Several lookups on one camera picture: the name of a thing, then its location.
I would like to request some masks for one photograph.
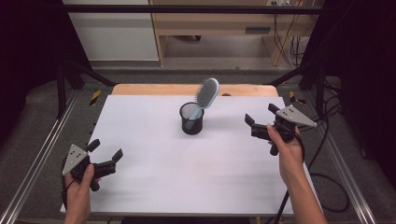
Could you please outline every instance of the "black horizontal bar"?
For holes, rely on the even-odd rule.
[[[249,7],[249,6],[176,6],[176,5],[46,5],[51,9],[84,13],[212,13],[212,14],[303,14],[337,12],[325,7]]]

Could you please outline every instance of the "hairbrush head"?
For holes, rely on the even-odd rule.
[[[199,107],[206,109],[215,100],[219,93],[219,82],[215,78],[205,80],[198,92],[195,94],[195,100]]]

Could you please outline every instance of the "pen holder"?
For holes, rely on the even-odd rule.
[[[179,113],[181,116],[181,129],[186,134],[198,134],[203,128],[203,117],[205,113],[203,109],[198,114],[197,119],[189,119],[196,107],[196,103],[189,102],[180,108]]]

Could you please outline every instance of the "yellow and black sticker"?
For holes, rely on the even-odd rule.
[[[299,103],[299,104],[302,104],[302,105],[305,104],[305,100],[296,99],[296,97],[294,96],[294,92],[293,91],[290,92],[290,101],[292,103]]]
[[[100,92],[101,92],[101,91],[95,91],[95,92],[93,93],[93,96],[92,96],[91,101],[90,101],[90,105],[95,105],[95,104],[96,104],[96,101],[97,101],[98,98],[99,98]]]

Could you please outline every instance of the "hand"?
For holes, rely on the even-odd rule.
[[[268,134],[272,144],[276,144],[279,151],[279,172],[283,181],[289,188],[299,178],[306,178],[303,167],[303,152],[297,139],[285,143],[279,132],[270,124],[267,124]]]
[[[67,189],[67,211],[64,223],[81,224],[85,223],[91,212],[90,184],[94,174],[92,164],[88,165],[82,177],[81,183],[73,179],[71,174],[65,178]]]

